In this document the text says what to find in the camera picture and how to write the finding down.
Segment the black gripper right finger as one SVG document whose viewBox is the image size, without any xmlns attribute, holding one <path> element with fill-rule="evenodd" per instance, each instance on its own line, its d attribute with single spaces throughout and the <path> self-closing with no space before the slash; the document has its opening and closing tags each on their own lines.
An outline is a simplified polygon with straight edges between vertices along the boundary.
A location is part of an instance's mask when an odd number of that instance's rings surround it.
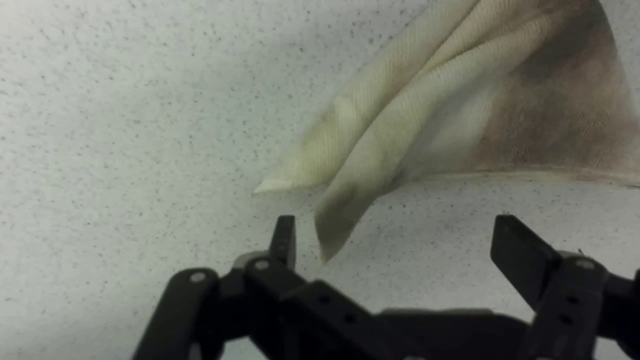
<svg viewBox="0 0 640 360">
<path fill-rule="evenodd" d="M 519 360 L 594 360 L 599 338 L 640 360 L 638 273 L 556 249 L 513 214 L 495 220 L 490 258 L 534 310 Z"/>
</svg>

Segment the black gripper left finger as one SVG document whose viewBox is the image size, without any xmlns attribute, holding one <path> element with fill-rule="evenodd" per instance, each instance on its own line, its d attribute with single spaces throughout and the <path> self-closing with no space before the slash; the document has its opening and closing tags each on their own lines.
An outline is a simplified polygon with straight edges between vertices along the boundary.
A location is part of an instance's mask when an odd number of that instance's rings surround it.
<svg viewBox="0 0 640 360">
<path fill-rule="evenodd" d="M 375 360 L 361 320 L 368 313 L 326 282 L 295 272 L 296 218 L 281 215 L 267 249 L 245 254 L 218 275 L 175 273 L 133 360 L 222 360 L 248 338 L 267 360 Z"/>
</svg>

